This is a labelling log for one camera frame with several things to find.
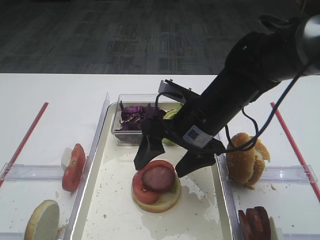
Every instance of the purple cabbage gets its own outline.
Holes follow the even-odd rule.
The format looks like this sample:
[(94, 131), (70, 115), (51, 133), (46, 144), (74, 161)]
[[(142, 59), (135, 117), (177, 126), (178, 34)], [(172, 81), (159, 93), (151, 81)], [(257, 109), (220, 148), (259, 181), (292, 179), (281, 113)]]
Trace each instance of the purple cabbage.
[(162, 109), (152, 107), (150, 103), (147, 106), (127, 106), (121, 107), (121, 128), (116, 131), (140, 131), (141, 123), (144, 119), (162, 119), (166, 112)]

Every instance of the plastic container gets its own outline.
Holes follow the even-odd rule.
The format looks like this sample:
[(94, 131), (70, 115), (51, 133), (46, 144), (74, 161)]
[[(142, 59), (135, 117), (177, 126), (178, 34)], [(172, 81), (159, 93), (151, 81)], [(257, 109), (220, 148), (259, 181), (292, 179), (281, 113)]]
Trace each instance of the plastic container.
[[(121, 94), (118, 97), (115, 108), (114, 118), (112, 121), (111, 133), (114, 135), (117, 145), (138, 146), (142, 140), (142, 131), (119, 131), (121, 129), (121, 106), (155, 106), (157, 94)], [(175, 109), (179, 103), (165, 96), (159, 98), (158, 106), (164, 111)]]

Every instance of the label sticker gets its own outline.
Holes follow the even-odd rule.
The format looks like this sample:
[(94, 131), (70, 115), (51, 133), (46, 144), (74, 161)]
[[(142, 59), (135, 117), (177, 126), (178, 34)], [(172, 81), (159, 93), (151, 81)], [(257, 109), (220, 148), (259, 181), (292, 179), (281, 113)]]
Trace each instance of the label sticker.
[(204, 148), (213, 138), (214, 136), (206, 134), (196, 125), (193, 125), (183, 136), (183, 140), (199, 148)]

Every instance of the gray carpet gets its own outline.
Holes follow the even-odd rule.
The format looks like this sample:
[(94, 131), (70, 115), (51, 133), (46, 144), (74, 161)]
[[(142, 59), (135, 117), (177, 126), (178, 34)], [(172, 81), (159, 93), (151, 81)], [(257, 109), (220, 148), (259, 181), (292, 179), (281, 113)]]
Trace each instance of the gray carpet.
[(0, 0), (0, 72), (217, 74), (235, 43), (296, 0)]

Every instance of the sesame bun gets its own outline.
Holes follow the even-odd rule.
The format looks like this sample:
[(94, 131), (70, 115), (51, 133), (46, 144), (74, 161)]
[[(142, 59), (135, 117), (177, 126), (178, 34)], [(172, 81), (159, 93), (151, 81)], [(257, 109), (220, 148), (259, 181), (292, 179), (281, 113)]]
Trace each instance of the sesame bun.
[[(251, 138), (248, 134), (241, 132), (233, 136), (231, 141), (235, 147), (239, 147)], [(232, 146), (228, 144), (227, 149), (232, 149)], [(226, 161), (229, 177), (248, 188), (253, 188), (265, 170), (265, 161), (270, 162), (270, 154), (258, 139), (255, 146), (248, 151), (228, 152)]]

